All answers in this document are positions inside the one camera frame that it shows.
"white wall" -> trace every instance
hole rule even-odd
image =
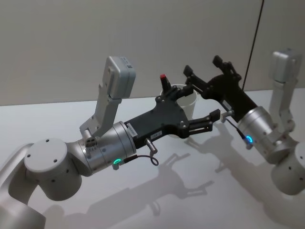
[[[247,76],[246,90],[271,89],[269,66],[273,51],[292,48],[305,54],[305,1],[266,0]],[[298,76],[305,87],[305,58]]]
[[[159,75],[182,83],[214,55],[244,75],[261,0],[1,0],[0,105],[95,100],[108,55],[137,70],[133,97],[157,95]]]

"silver cylindrical joint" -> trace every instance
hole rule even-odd
[[[287,195],[296,195],[305,189],[305,143],[276,165],[271,172],[275,186]]]
[[[108,130],[102,137],[97,139],[94,149],[87,149],[88,164],[93,173],[119,163],[121,160],[136,153],[136,147],[125,124],[118,122]]]
[[[270,164],[278,163],[295,146],[289,135],[278,132],[271,116],[261,106],[249,111],[238,122],[238,128],[251,137],[254,147]]]
[[[72,197],[81,186],[81,176],[65,142],[50,138],[33,144],[24,159],[27,178],[37,182],[49,199]]]

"white table surface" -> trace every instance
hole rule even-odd
[[[266,109],[271,91],[249,92]],[[292,133],[305,141],[305,89],[296,89]],[[154,98],[127,99],[116,121],[127,121],[155,105]],[[220,108],[199,98],[194,118]],[[79,126],[93,114],[95,102],[0,107],[0,165],[24,143],[56,137],[81,137]],[[189,139],[165,136],[155,141],[158,167],[139,158],[119,170],[84,177],[72,198],[48,200],[37,188],[29,205],[47,217],[46,229],[288,229],[305,228],[305,194],[280,193],[270,179],[271,165],[245,149],[229,124]],[[147,154],[147,148],[138,154]],[[178,158],[172,163],[170,159]]]

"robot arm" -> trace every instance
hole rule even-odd
[[[81,186],[81,177],[136,159],[136,149],[150,149],[151,161],[157,149],[153,141],[167,134],[180,138],[212,131],[220,111],[189,121],[177,99],[193,92],[167,85],[156,97],[156,106],[127,122],[113,124],[118,104],[129,97],[135,72],[124,57],[109,57],[95,113],[80,127],[82,139],[65,143],[43,139],[19,148],[0,170],[0,228],[43,229],[45,217],[27,206],[37,186],[55,201],[72,197]]]
[[[184,69],[186,84],[193,85],[204,99],[217,100],[227,111],[221,115],[222,122],[232,116],[247,143],[252,144],[268,163],[275,165],[273,182],[288,195],[296,195],[305,189],[305,145],[289,135],[294,128],[289,106],[301,59],[301,55],[292,50],[273,53],[271,77],[274,90],[270,114],[242,91],[238,86],[240,75],[230,62],[223,62],[219,56],[215,56],[213,63],[223,74],[207,83],[188,65]]]

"white paper cup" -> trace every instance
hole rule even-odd
[[[185,84],[172,84],[172,86],[177,86],[177,88],[183,88],[186,86]],[[184,113],[188,120],[193,119],[193,113],[195,108],[195,103],[197,101],[197,93],[194,91],[192,94],[188,96],[183,96],[177,100],[178,105],[184,110]]]

